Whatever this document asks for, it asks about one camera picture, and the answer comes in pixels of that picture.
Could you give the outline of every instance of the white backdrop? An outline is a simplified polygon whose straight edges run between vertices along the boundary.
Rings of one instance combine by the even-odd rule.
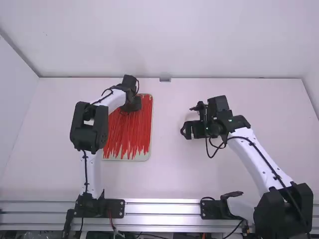
[[[9,160],[38,81],[0,35],[0,178]]]
[[[317,113],[317,0],[2,0],[42,76],[297,77]]]

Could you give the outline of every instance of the black cable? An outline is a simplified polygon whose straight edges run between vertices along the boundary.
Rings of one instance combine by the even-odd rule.
[[[244,221],[244,219],[242,219],[242,220],[239,222],[239,224],[234,228],[234,230],[231,231],[230,234],[228,234],[227,236],[223,237],[222,239],[226,239],[226,238],[228,238],[229,236],[231,236],[231,235],[239,228],[240,224],[242,224],[243,221]]]
[[[300,216],[300,218],[301,218],[301,221],[302,221],[302,223],[303,223],[303,225],[304,225],[304,227],[305,227],[305,231],[306,231],[306,234],[307,234],[307,238],[308,238],[308,239],[311,239],[310,233],[309,233],[308,230],[307,230],[307,222],[306,222],[306,219],[305,219],[305,217],[303,216],[303,214],[302,214],[302,212],[301,212],[301,210],[300,210],[298,204],[296,203],[296,201],[295,201],[294,198],[292,197],[292,195],[291,195],[291,193],[289,192],[288,188],[287,188],[287,187],[285,186],[285,184],[283,183],[283,181],[282,181],[280,175],[274,170],[274,168],[271,166],[271,164],[268,162],[268,160],[265,158],[265,156],[262,154],[262,152],[259,150],[259,148],[258,148],[250,139],[248,139],[248,138],[246,138],[246,137],[242,137],[242,136],[233,136],[233,137],[228,138],[227,141],[226,141],[226,143],[225,143],[225,147],[226,147],[226,144],[227,144],[228,140],[230,140],[230,139],[236,139],[236,138],[239,138],[239,139],[243,139],[243,140],[245,140],[245,141],[248,141],[248,142],[249,142],[249,145],[250,145],[250,146],[253,146],[253,147],[255,148],[255,150],[259,153],[259,155],[262,157],[262,159],[265,161],[265,163],[267,164],[267,166],[270,168],[270,170],[272,171],[272,173],[275,175],[275,179],[277,179],[277,180],[280,182],[280,184],[283,186],[283,188],[284,188],[285,191],[287,192],[288,197],[290,198],[292,204],[294,205],[295,209],[297,210],[297,213],[299,214],[299,216]],[[213,158],[213,157],[216,155],[217,151],[218,151],[219,149],[221,149],[221,146],[223,145],[223,143],[221,143],[221,144],[217,147],[217,149],[215,150],[214,154],[213,154],[212,156],[210,156],[209,153],[208,153],[207,138],[205,139],[205,144],[206,144],[206,152],[207,152],[207,155],[208,155],[209,158]]]
[[[84,155],[83,155],[83,159],[84,159],[84,172],[85,172],[85,193],[88,192],[88,170],[87,170],[87,158],[88,156],[86,156],[86,152],[84,150],[82,150]],[[79,231],[79,238],[81,237],[81,234],[82,234],[82,228],[83,228],[83,221],[84,221],[84,217],[82,217],[82,220],[81,220],[81,228],[80,228],[80,231]]]
[[[107,88],[107,89],[105,89],[105,90],[103,91],[103,93],[101,94],[101,96],[103,96],[103,95],[104,95],[104,93],[105,93],[106,91],[108,91],[108,90],[110,90],[110,91],[113,93],[112,89]]]
[[[218,146],[214,145],[214,144],[211,142],[211,139],[212,139],[212,137],[209,137],[209,139],[208,139],[209,144],[210,144],[211,146],[213,146],[214,148],[218,148]]]
[[[224,142],[222,142],[222,143],[216,148],[216,150],[215,150],[215,152],[213,153],[213,155],[210,156],[210,155],[209,155],[209,152],[208,152],[207,138],[205,138],[205,145],[206,145],[206,153],[207,153],[207,156],[208,156],[209,158],[213,158],[213,157],[216,155],[216,153],[218,152],[218,150],[220,150],[220,149],[226,147],[226,144],[225,144]]]
[[[140,81],[138,79],[136,79],[136,81],[138,82],[138,89],[136,90],[135,95],[137,95],[140,90]]]
[[[134,239],[138,239],[141,235],[142,235],[143,232],[140,232],[140,234],[138,234]]]
[[[140,233],[140,234],[138,234],[138,233],[129,233],[129,234],[139,235],[139,236],[150,236],[150,237],[161,238],[161,239],[168,239],[168,238],[160,237],[160,236],[153,235],[153,234],[147,234],[147,233]]]
[[[212,200],[212,201],[215,201],[215,199],[212,198],[212,197],[203,197],[200,201],[203,201],[204,199],[210,199],[210,200]]]
[[[104,94],[107,90],[110,90],[111,92],[110,92],[108,95],[106,95],[105,97],[103,97],[103,98],[101,98],[101,99],[99,99],[99,100],[97,100],[97,101],[91,103],[90,106],[95,105],[96,103],[100,103],[100,102],[103,101],[105,98],[107,98],[107,97],[109,97],[111,94],[113,94],[112,89],[108,88],[108,89],[105,89],[105,90],[103,91],[103,93],[102,93],[101,96],[103,96],[103,94]]]

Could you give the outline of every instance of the white table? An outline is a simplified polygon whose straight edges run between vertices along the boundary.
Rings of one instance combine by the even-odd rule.
[[[77,198],[82,154],[69,140],[74,106],[121,80],[40,80],[1,180],[2,200]],[[319,122],[300,79],[140,79],[140,93],[154,97],[151,157],[103,161],[106,197],[198,200],[240,190],[257,201],[256,186],[231,149],[209,159],[203,140],[179,133],[190,107],[226,95],[234,115],[245,116],[276,163],[296,183],[307,182],[318,198]]]

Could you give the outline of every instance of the metal rail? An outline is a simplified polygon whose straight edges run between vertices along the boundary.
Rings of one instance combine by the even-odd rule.
[[[199,200],[125,199],[125,216],[113,219],[121,231],[229,233],[238,220],[202,220]],[[0,201],[0,230],[61,231],[72,201]],[[72,230],[79,230],[75,218]],[[109,219],[85,218],[83,231],[112,231]],[[319,234],[319,204],[314,204],[312,234]]]

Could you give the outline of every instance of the red sticks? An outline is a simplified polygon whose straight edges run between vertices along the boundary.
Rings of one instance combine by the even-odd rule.
[[[153,97],[141,94],[142,109],[127,114],[116,109],[109,115],[109,136],[103,158],[110,156],[134,159],[150,151]]]

